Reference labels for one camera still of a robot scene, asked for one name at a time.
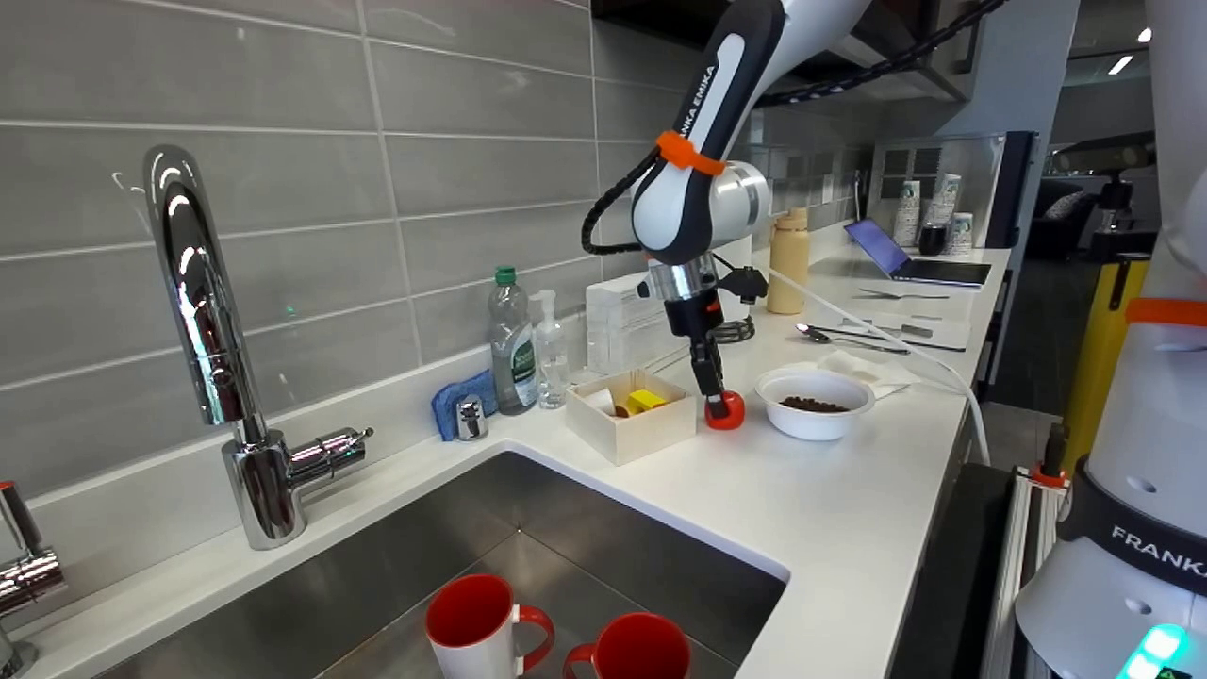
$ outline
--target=faucet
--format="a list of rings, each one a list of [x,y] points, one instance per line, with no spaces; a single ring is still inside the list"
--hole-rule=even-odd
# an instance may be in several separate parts
[[[361,461],[375,431],[344,427],[302,449],[287,449],[287,436],[258,406],[231,276],[187,151],[152,147],[148,211],[199,415],[209,427],[233,427],[224,461],[243,528],[250,548],[280,548],[305,528],[302,488]]]
[[[0,613],[64,592],[62,557],[40,543],[33,517],[11,484],[0,484],[0,539]],[[21,675],[33,660],[33,646],[11,642],[0,630],[0,679]]]

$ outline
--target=bowl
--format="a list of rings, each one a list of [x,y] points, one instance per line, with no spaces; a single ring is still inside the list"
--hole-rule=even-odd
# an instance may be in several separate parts
[[[784,367],[758,380],[758,397],[764,405],[764,419],[801,441],[839,441],[844,436],[860,415],[871,406],[871,387],[865,380],[854,380],[844,372],[830,372],[817,367]],[[815,405],[830,405],[840,412],[808,412],[788,406],[788,397],[802,397]]]

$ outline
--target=red cup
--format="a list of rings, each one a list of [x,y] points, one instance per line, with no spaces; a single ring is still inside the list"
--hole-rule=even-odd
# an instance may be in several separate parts
[[[611,620],[600,642],[575,646],[564,679],[575,679],[581,664],[592,664],[600,679],[685,679],[689,646],[670,620],[629,610]]]
[[[544,642],[523,655],[512,654],[515,624],[544,630]],[[515,605],[500,576],[466,575],[425,608],[425,642],[446,679],[512,679],[551,655],[556,624],[548,610]]]

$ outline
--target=white robot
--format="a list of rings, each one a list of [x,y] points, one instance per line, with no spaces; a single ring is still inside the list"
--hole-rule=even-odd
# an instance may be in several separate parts
[[[739,427],[742,405],[722,376],[710,249],[739,238],[769,205],[752,167],[722,162],[753,98],[849,34],[865,6],[730,0],[680,126],[586,222],[590,253],[652,258],[658,294],[675,336],[689,341],[715,431]],[[1149,0],[1149,28],[1164,215],[1149,302],[1129,331],[1060,543],[1015,608],[1031,646],[1069,679],[1207,679],[1207,75],[1197,73],[1207,64],[1207,0]],[[629,185],[639,240],[595,246],[595,215]]]

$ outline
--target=stainless steel sink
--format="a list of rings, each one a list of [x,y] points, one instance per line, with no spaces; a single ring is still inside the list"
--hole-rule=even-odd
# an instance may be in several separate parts
[[[541,675],[563,675],[568,646],[635,608],[685,630],[695,679],[737,675],[784,592],[730,553],[500,454],[109,675],[425,679],[439,675],[425,598],[466,569],[500,575],[515,598],[556,613],[557,646]]]

